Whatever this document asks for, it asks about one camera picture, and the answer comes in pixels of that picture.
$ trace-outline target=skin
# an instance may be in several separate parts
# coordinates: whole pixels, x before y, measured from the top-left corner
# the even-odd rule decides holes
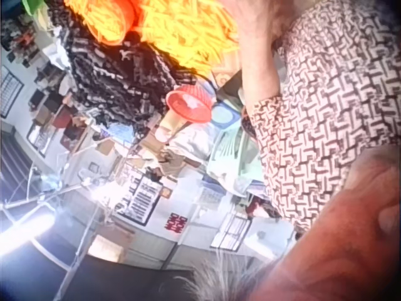
[[[221,0],[236,20],[246,109],[279,94],[271,45],[293,20],[274,0]],[[249,300],[372,300],[400,260],[400,147],[366,150],[345,188]]]

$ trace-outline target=gray hair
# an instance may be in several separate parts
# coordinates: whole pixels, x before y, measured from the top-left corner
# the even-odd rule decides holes
[[[249,267],[244,256],[218,253],[215,261],[202,263],[193,280],[185,280],[196,301],[245,301],[274,268],[274,263]]]

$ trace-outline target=elderly person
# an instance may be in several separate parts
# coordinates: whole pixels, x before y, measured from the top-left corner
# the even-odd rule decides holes
[[[272,204],[305,234],[275,265],[196,272],[198,299],[375,300],[400,261],[399,20],[382,1],[322,0],[294,21],[285,0],[222,2]]]

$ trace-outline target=hanging clothes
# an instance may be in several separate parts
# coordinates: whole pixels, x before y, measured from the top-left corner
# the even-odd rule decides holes
[[[76,86],[73,97],[86,108],[100,109],[97,124],[132,125],[142,138],[153,114],[166,113],[166,94],[176,85],[195,83],[193,70],[141,43],[137,33],[128,33],[123,45],[102,45],[63,0],[46,3],[51,22],[62,27],[59,37]]]

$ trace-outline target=brown and white patterned blouse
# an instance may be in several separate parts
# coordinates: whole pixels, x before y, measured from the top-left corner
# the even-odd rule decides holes
[[[251,122],[272,204],[298,231],[342,188],[362,150],[400,144],[400,29],[374,1],[326,0],[282,37],[287,81],[280,96],[256,104]]]

